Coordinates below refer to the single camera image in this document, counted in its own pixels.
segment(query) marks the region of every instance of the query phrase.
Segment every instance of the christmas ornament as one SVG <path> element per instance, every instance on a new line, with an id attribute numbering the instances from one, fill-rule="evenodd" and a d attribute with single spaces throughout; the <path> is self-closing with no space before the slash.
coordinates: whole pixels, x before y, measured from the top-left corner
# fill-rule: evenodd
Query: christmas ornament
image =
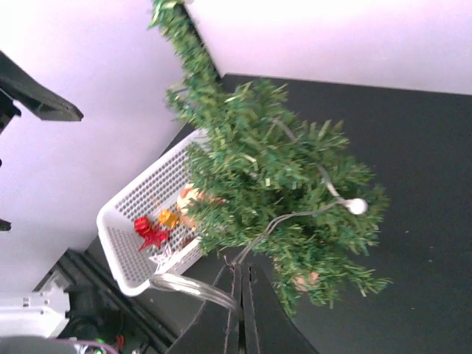
<path id="1" fill-rule="evenodd" d="M 368 209 L 367 202 L 360 198 L 348 199 L 344 202 L 344 206 L 354 215 L 364 214 Z"/>
<path id="2" fill-rule="evenodd" d="M 149 260 L 157 265 L 156 270 L 158 271 L 167 261 L 172 257 L 172 248 L 167 243 L 159 254 L 149 257 Z"/>
<path id="3" fill-rule="evenodd" d="M 154 229 L 153 223 L 147 216 L 142 218 L 137 218 L 134 221 L 134 231 L 138 233 L 141 237 L 146 237 L 147 234 L 152 232 Z"/>
<path id="4" fill-rule="evenodd" d="M 193 188 L 193 184 L 186 184 L 177 197 L 177 210 L 181 213 L 180 221 L 191 230 L 196 230 L 196 222 L 190 216 L 187 216 L 188 206 L 192 200 L 202 199 L 203 193 Z"/>
<path id="5" fill-rule="evenodd" d="M 161 225 L 164 225 L 170 229 L 174 229 L 179 222 L 178 215 L 171 212 L 170 210 L 162 210 L 158 221 Z"/>
<path id="6" fill-rule="evenodd" d="M 309 286 L 314 286 L 316 285 L 316 282 L 318 281 L 318 278 L 319 278 L 319 274 L 318 273 L 315 273 L 314 271 L 312 271 L 311 273 L 309 273 L 308 275 L 308 285 Z M 307 281 L 305 280 L 304 277 L 296 277 L 294 278 L 294 284 L 295 284 L 295 288 L 298 290 L 298 291 L 301 291 L 301 292 L 307 292 L 308 291 L 308 288 L 307 288 Z"/>
<path id="7" fill-rule="evenodd" d="M 154 226 L 152 221 L 147 216 L 144 216 L 134 221 L 134 231 L 145 239 L 138 250 L 142 251 L 149 246 L 156 246 L 160 249 L 162 242 L 169 239 L 169 234 L 172 230 L 162 230 L 159 223 Z"/>
<path id="8" fill-rule="evenodd" d="M 186 237 L 182 240 L 182 243 L 180 245 L 181 249 L 184 249 L 187 247 L 195 238 L 194 237 Z"/>

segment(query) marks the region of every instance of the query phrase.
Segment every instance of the red ornament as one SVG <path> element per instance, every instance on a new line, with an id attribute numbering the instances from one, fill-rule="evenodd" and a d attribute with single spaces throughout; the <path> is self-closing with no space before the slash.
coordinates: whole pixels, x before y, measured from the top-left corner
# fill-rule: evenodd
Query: red ornament
<path id="1" fill-rule="evenodd" d="M 138 218 L 134 221 L 134 231 L 141 237 L 146 237 L 146 234 L 154 230 L 154 225 L 147 216 Z"/>
<path id="2" fill-rule="evenodd" d="M 139 236 L 145 239 L 138 251 L 142 251 L 149 246 L 157 246 L 161 248 L 162 241 L 169 240 L 169 234 L 172 230 L 161 229 L 161 224 L 153 225 L 152 221 L 147 216 L 136 219 L 134 221 L 134 231 Z"/>

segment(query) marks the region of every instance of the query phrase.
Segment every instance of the white wall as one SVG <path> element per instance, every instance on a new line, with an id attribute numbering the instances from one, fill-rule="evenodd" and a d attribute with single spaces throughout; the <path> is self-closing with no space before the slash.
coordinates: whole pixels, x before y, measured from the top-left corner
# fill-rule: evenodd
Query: white wall
<path id="1" fill-rule="evenodd" d="M 0 3 L 0 48 L 85 114 L 42 122 L 22 108 L 0 136 L 0 291 L 29 291 L 68 248 L 97 234 L 100 207 L 151 164 L 179 126 L 164 90 L 180 62 L 150 1 Z"/>
<path id="2" fill-rule="evenodd" d="M 193 0 L 222 74 L 472 94 L 471 0 Z"/>

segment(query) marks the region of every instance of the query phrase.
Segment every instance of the red star ornament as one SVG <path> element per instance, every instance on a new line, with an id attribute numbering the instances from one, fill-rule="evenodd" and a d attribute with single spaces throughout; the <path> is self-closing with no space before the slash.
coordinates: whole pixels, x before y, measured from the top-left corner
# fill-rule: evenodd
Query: red star ornament
<path id="1" fill-rule="evenodd" d="M 158 249 L 161 248 L 162 241 L 169 240 L 169 234 L 172 230 L 162 230 L 161 224 L 157 223 L 155 229 L 152 232 L 148 232 L 144 235 L 144 243 L 139 247 L 138 251 L 142 251 L 149 246 L 156 246 Z"/>

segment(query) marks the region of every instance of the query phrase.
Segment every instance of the pine branch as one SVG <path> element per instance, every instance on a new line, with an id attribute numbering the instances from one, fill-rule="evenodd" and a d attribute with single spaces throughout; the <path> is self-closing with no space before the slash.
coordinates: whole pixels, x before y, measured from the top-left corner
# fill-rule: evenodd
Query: pine branch
<path id="1" fill-rule="evenodd" d="M 374 278 L 350 255 L 368 254 L 377 244 L 388 200 L 380 187 L 371 187 L 370 169 L 346 153 L 342 123 L 300 122 L 285 107 L 285 88 L 270 80 L 225 92 L 182 0 L 155 0 L 150 27 L 161 30 L 182 60 L 182 84 L 167 91 L 167 104 L 178 119 L 203 128 L 208 137 L 205 145 L 187 148 L 190 180 L 208 197 L 189 207 L 202 231 L 203 251 L 246 246 L 275 217 L 331 203 L 321 165 L 344 198 L 367 201 L 367 213 L 352 215 L 335 206 L 315 218 L 291 218 L 254 251 L 274 261 L 274 288 L 291 314 L 301 295 L 294 284 L 300 277 L 316 305 L 332 306 L 346 284 L 363 296 L 382 290 L 389 280 Z M 310 282 L 313 272 L 319 277 Z"/>

